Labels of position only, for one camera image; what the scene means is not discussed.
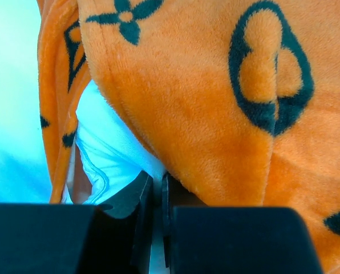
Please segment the orange patterned pillowcase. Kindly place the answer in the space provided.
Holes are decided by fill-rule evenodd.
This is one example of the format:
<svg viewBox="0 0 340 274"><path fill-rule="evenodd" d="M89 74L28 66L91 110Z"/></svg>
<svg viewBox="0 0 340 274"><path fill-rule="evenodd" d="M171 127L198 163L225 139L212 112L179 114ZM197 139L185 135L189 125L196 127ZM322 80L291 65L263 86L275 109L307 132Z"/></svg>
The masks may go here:
<svg viewBox="0 0 340 274"><path fill-rule="evenodd" d="M340 1L39 1L39 105L60 203L93 80L209 206L287 206L340 273Z"/></svg>

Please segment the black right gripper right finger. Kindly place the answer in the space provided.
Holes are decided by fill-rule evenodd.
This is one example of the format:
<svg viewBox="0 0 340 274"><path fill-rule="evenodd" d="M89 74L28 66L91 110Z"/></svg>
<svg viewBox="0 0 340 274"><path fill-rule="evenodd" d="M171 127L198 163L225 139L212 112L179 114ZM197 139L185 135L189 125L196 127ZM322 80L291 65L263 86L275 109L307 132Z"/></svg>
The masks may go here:
<svg viewBox="0 0 340 274"><path fill-rule="evenodd" d="M285 207L209 207L171 175L162 182L171 273L321 273L302 218Z"/></svg>

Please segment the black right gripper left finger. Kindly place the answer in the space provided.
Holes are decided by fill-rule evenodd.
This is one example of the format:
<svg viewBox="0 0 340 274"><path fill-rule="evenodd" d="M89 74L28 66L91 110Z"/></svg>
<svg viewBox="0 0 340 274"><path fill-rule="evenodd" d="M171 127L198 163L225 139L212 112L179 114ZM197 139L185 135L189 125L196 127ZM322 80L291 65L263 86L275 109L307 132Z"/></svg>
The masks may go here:
<svg viewBox="0 0 340 274"><path fill-rule="evenodd" d="M153 180L100 205L0 203L0 273L148 273Z"/></svg>

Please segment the white pillow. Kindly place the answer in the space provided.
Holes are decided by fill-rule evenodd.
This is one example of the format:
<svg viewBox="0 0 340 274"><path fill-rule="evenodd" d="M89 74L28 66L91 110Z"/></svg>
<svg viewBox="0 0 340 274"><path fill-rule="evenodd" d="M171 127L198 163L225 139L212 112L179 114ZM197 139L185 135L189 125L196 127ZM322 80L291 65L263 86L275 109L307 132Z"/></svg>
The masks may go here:
<svg viewBox="0 0 340 274"><path fill-rule="evenodd" d="M76 108L75 182L79 208L78 273L167 273L160 241L162 163L134 137L90 82Z"/></svg>

